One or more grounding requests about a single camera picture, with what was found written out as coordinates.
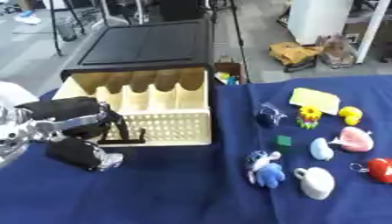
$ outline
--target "white cup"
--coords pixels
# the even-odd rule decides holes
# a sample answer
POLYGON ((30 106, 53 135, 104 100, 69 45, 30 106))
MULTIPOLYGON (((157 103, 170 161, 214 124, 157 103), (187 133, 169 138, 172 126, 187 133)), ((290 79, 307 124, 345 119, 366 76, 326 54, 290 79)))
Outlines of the white cup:
POLYGON ((294 175, 301 180, 304 194, 314 200, 326 199, 335 187, 333 175, 322 168, 312 167, 308 170, 297 168, 294 175))

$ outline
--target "red keychain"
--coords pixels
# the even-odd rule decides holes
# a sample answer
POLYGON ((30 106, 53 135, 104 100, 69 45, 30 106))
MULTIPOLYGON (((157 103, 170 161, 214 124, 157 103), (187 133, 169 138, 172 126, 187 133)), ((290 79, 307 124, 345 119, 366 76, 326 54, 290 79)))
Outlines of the red keychain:
POLYGON ((350 168, 356 172, 368 172, 368 174, 382 183, 392 183, 392 158, 373 158, 367 161, 367 168, 361 164, 350 164, 350 168))

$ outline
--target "blue bird toy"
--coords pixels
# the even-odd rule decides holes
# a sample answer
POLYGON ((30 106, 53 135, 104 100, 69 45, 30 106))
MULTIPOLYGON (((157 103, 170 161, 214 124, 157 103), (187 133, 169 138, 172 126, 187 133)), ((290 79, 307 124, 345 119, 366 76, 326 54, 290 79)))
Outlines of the blue bird toy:
POLYGON ((285 175, 280 164, 270 163, 270 161, 278 160, 281 156, 278 151, 274 151, 270 155, 262 150, 250 153, 245 162, 249 182, 251 184, 257 183, 259 186, 277 188, 279 182, 285 180, 285 175))

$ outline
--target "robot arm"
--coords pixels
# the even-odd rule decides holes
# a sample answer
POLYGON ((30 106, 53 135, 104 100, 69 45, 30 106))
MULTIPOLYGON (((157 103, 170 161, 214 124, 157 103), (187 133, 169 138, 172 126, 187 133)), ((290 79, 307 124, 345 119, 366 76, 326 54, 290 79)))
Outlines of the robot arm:
POLYGON ((17 158, 31 141, 40 141, 50 143, 46 154, 65 163, 88 170, 118 166, 123 161, 122 154, 107 154, 96 144, 82 140, 83 136, 77 136, 80 127, 84 128, 84 132, 88 127, 100 127, 93 129, 89 137, 104 134, 111 123, 117 125, 124 140, 129 138, 128 128, 126 125, 123 127, 123 118, 110 110, 107 103, 92 98, 37 101, 11 109, 0 107, 0 164, 17 158), (68 130, 72 130, 71 136, 65 135, 68 130), (80 153, 85 153, 87 157, 84 158, 89 160, 80 160, 80 153))

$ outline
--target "pink plush toy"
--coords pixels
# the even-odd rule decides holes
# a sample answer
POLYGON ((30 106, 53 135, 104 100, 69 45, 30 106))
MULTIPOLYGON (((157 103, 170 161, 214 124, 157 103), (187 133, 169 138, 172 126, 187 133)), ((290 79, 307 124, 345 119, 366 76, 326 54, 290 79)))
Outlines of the pink plush toy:
POLYGON ((375 143, 370 136, 371 132, 365 132, 355 127, 345 127, 340 138, 335 138, 330 144, 341 144, 341 147, 347 151, 371 151, 375 143))

